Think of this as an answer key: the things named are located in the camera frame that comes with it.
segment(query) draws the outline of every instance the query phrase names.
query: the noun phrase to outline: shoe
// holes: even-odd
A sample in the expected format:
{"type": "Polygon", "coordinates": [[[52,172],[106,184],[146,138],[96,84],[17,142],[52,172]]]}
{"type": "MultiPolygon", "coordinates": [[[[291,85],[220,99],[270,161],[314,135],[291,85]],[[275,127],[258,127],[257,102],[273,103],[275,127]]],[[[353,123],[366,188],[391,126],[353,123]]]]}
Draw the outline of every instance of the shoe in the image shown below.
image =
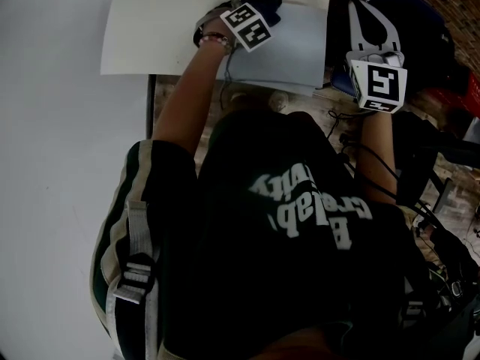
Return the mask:
{"type": "Polygon", "coordinates": [[[289,105],[288,94],[283,91],[275,91],[268,99],[268,106],[273,112],[285,113],[289,105]]]}

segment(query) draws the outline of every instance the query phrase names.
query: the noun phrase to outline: black wire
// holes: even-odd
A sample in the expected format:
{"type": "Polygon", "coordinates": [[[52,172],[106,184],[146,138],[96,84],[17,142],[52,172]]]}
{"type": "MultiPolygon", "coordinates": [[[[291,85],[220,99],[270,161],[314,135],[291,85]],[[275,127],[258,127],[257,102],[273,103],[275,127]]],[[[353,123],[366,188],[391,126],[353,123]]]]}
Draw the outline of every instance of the black wire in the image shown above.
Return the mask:
{"type": "Polygon", "coordinates": [[[390,172],[390,174],[397,179],[397,181],[400,180],[400,178],[397,176],[397,174],[395,172],[393,172],[393,169],[390,168],[389,165],[373,149],[368,148],[366,145],[360,144],[359,142],[349,142],[342,148],[342,153],[348,147],[355,147],[355,148],[364,149],[365,151],[371,153],[390,172]]]}
{"type": "Polygon", "coordinates": [[[430,248],[430,250],[435,254],[436,257],[438,257],[438,260],[440,260],[440,262],[442,263],[442,259],[440,259],[440,256],[438,256],[438,253],[434,250],[434,248],[427,244],[427,242],[421,236],[419,236],[419,238],[425,243],[427,247],[430,248]]]}
{"type": "Polygon", "coordinates": [[[226,61],[225,67],[225,74],[223,75],[223,84],[222,88],[220,89],[220,108],[224,110],[224,92],[225,90],[232,84],[232,75],[230,74],[230,63],[232,62],[233,54],[236,51],[236,47],[234,46],[232,52],[228,56],[228,60],[226,61]]]}
{"type": "Polygon", "coordinates": [[[480,255],[479,255],[478,253],[476,253],[475,248],[473,247],[473,244],[472,244],[470,241],[468,241],[468,240],[465,240],[465,241],[466,241],[468,244],[470,244],[470,247],[472,247],[472,252],[473,252],[475,255],[477,255],[477,257],[480,259],[480,255]]]}
{"type": "Polygon", "coordinates": [[[466,230],[466,235],[465,235],[465,241],[467,241],[468,239],[468,236],[469,236],[469,231],[470,231],[470,228],[472,228],[472,225],[473,225],[473,222],[475,221],[475,215],[473,215],[472,217],[472,221],[470,221],[470,225],[468,226],[468,229],[466,230]]]}
{"type": "Polygon", "coordinates": [[[352,119],[357,119],[360,117],[367,117],[371,116],[377,113],[376,111],[366,111],[366,112],[359,112],[359,113],[340,113],[337,114],[333,109],[328,111],[328,115],[335,119],[335,123],[333,124],[333,127],[331,127],[330,133],[327,136],[327,140],[330,139],[330,136],[333,134],[333,131],[335,130],[336,127],[340,124],[342,121],[349,121],[352,119]]]}
{"type": "MultiPolygon", "coordinates": [[[[379,161],[386,165],[385,161],[383,161],[383,159],[378,155],[376,154],[375,152],[373,152],[370,148],[368,148],[367,146],[365,145],[362,145],[362,144],[358,144],[358,145],[346,145],[347,146],[363,146],[364,149],[366,151],[369,151],[369,152],[372,152],[373,156],[375,156],[377,159],[379,159],[379,161]]],[[[363,173],[359,172],[349,161],[346,161],[345,164],[353,171],[355,172],[357,175],[360,175],[363,180],[365,180],[369,185],[371,185],[372,187],[374,187],[375,189],[377,189],[378,191],[384,193],[385,195],[387,195],[388,197],[391,197],[393,200],[397,201],[398,198],[390,191],[386,190],[384,187],[378,185],[375,181],[372,181],[370,180],[367,176],[365,176],[363,173]]],[[[394,177],[396,179],[398,179],[398,176],[392,171],[392,169],[390,169],[390,167],[388,167],[388,171],[390,173],[392,173],[394,175],[394,177]]],[[[420,204],[420,206],[422,206],[423,208],[425,208],[427,210],[427,213],[423,212],[421,209],[418,209],[417,207],[415,206],[412,206],[412,205],[405,205],[408,209],[411,209],[412,211],[414,211],[416,214],[422,216],[425,220],[428,220],[430,221],[430,223],[432,225],[434,225],[435,227],[439,228],[439,229],[442,229],[444,230],[445,227],[440,223],[440,221],[437,219],[437,217],[435,217],[435,215],[430,211],[430,209],[427,208],[427,206],[423,203],[423,202],[420,202],[418,201],[420,204]]]]}

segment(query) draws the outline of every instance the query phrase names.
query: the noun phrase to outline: brick wall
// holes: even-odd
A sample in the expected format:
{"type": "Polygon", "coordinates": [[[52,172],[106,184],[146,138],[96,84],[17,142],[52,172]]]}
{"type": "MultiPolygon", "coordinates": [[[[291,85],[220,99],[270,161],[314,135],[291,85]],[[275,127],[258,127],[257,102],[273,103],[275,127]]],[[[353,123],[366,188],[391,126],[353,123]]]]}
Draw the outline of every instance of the brick wall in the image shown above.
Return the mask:
{"type": "Polygon", "coordinates": [[[480,0],[426,0],[444,18],[457,60],[480,77],[480,0]]]}

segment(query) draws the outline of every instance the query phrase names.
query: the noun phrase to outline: white surface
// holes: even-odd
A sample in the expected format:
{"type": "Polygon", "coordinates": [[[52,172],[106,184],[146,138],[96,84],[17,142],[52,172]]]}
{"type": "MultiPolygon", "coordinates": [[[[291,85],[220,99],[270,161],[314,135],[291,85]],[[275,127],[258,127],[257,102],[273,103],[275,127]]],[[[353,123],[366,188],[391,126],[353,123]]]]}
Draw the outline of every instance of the white surface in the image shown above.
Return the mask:
{"type": "MultiPolygon", "coordinates": [[[[228,0],[113,0],[102,74],[183,73],[195,46],[195,23],[228,0]]],[[[329,0],[284,0],[328,10],[329,0]]]]}
{"type": "Polygon", "coordinates": [[[0,0],[0,351],[111,359],[89,266],[146,77],[100,76],[111,0],[0,0]]]}
{"type": "MultiPolygon", "coordinates": [[[[238,49],[230,62],[230,75],[234,81],[259,86],[282,82],[285,91],[301,90],[311,96],[323,86],[328,11],[283,4],[278,14],[282,20],[271,28],[274,38],[252,53],[238,49]]],[[[224,79],[226,66],[227,58],[220,66],[219,80],[224,79]]]]}

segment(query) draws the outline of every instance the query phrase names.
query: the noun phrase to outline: backpack strap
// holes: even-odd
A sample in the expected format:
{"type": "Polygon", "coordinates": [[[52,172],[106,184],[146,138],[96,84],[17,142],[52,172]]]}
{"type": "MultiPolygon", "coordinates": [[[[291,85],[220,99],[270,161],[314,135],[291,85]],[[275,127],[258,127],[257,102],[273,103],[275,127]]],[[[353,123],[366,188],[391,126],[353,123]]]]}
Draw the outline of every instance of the backpack strap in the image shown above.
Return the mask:
{"type": "Polygon", "coordinates": [[[127,202],[127,259],[106,295],[106,327],[125,360],[155,360],[158,354],[159,283],[155,266],[160,247],[152,244],[146,202],[127,202]]]}

